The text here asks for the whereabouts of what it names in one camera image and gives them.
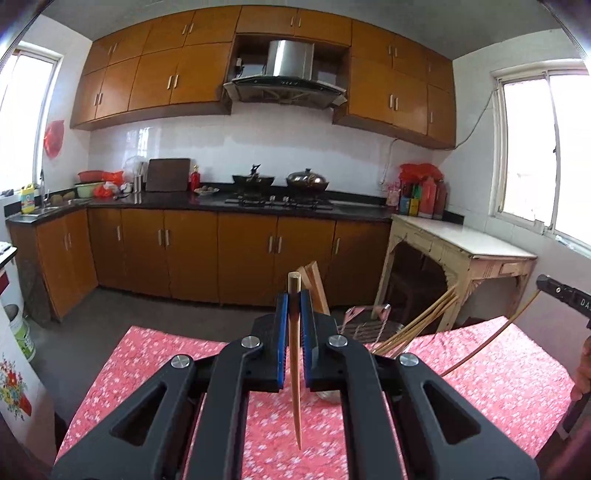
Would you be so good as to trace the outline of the person's right hand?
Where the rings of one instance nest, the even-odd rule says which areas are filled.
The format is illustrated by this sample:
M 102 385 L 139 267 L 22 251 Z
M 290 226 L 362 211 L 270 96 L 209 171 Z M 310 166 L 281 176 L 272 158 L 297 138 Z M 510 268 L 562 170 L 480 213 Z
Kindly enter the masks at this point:
M 572 401 L 579 401 L 590 392 L 591 381 L 591 337 L 588 337 L 582 347 L 579 364 L 573 377 L 574 385 L 571 389 Z

